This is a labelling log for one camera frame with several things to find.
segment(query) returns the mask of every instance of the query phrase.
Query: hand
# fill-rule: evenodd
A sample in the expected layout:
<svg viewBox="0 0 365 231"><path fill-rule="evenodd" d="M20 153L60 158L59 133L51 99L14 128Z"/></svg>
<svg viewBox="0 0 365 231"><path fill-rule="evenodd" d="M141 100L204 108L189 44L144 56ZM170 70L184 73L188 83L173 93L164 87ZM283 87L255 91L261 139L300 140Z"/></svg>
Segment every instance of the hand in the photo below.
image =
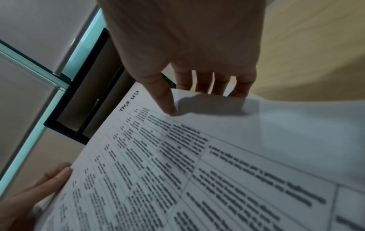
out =
<svg viewBox="0 0 365 231"><path fill-rule="evenodd" d="M0 230L33 230L35 219L29 214L34 205L66 183L72 173L70 166L70 163L60 164L13 198L0 202Z"/></svg>
<svg viewBox="0 0 365 231"><path fill-rule="evenodd" d="M174 68L178 89L245 98L256 79L265 0L98 0L128 72L160 108L174 111L161 71Z"/></svg>

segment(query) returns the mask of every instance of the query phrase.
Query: fingernail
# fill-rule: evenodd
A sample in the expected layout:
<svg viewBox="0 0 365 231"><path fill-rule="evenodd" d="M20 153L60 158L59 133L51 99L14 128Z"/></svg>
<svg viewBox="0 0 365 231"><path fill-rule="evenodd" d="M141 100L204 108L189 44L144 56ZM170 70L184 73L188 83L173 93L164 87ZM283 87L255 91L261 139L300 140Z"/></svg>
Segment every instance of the fingernail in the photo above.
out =
<svg viewBox="0 0 365 231"><path fill-rule="evenodd" d="M66 172L68 172L68 171L69 171L69 169L70 169L70 167L66 167L66 168L64 168L62 171L60 171L60 172L57 174L56 178L59 178L59 177L63 176Z"/></svg>

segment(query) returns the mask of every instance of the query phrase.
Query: wall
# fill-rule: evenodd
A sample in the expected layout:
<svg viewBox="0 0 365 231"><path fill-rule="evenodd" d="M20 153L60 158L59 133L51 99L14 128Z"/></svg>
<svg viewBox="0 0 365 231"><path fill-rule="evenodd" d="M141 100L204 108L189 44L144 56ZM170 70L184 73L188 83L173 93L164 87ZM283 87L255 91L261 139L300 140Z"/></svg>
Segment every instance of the wall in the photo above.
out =
<svg viewBox="0 0 365 231"><path fill-rule="evenodd" d="M54 87L0 56L0 171Z"/></svg>
<svg viewBox="0 0 365 231"><path fill-rule="evenodd" d="M15 195L58 164L73 162L83 148L83 144L46 128L5 192L4 198Z"/></svg>
<svg viewBox="0 0 365 231"><path fill-rule="evenodd" d="M2 0L0 40L54 70L95 6L94 0Z"/></svg>

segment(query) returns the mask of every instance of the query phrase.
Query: finger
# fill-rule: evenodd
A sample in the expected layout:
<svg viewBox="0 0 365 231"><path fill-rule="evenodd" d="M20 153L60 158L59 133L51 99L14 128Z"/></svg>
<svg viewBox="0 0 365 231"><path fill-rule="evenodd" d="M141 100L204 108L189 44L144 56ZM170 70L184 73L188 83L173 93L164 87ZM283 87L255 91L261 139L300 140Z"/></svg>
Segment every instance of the finger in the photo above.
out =
<svg viewBox="0 0 365 231"><path fill-rule="evenodd" d="M171 114L175 111L171 89L163 80L161 73L136 79L146 88L163 112Z"/></svg>
<svg viewBox="0 0 365 231"><path fill-rule="evenodd" d="M9 211L13 215L23 214L27 209L32 208L36 203L45 197L57 192L72 174L72 169L64 168L52 179L22 193L8 201Z"/></svg>
<svg viewBox="0 0 365 231"><path fill-rule="evenodd" d="M29 189L32 189L38 185L43 184L44 182L52 179L53 177L55 177L59 172L61 172L64 168L66 167L70 167L71 163L68 162L63 162L61 164L59 164L57 167L55 167L54 169L47 171L45 173L43 173L43 175L37 179L37 181L35 181L34 183L32 183L31 185L29 185L28 187L26 187L25 189L23 189L22 191L20 191L17 195L28 191Z"/></svg>
<svg viewBox="0 0 365 231"><path fill-rule="evenodd" d="M176 78L176 88L181 90L190 91L193 86L193 76L191 71L188 72L178 72L174 69Z"/></svg>
<svg viewBox="0 0 365 231"><path fill-rule="evenodd" d="M213 72L197 72L196 92L207 94L213 81Z"/></svg>
<svg viewBox="0 0 365 231"><path fill-rule="evenodd" d="M251 86L256 80L256 68L246 72L244 75L236 77L237 83L233 91L229 94L230 97L246 98Z"/></svg>
<svg viewBox="0 0 365 231"><path fill-rule="evenodd" d="M213 85L212 94L222 96L230 79L231 79L231 76L229 76L229 75L222 75L220 73L214 73L214 85Z"/></svg>

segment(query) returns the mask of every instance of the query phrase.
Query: white paper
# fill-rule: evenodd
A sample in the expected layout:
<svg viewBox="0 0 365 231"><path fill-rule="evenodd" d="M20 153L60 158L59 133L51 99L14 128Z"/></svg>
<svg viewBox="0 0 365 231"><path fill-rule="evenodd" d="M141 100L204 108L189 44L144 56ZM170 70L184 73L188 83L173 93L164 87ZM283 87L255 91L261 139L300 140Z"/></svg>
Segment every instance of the white paper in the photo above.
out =
<svg viewBox="0 0 365 231"><path fill-rule="evenodd" d="M173 93L136 83L36 230L365 230L363 102Z"/></svg>

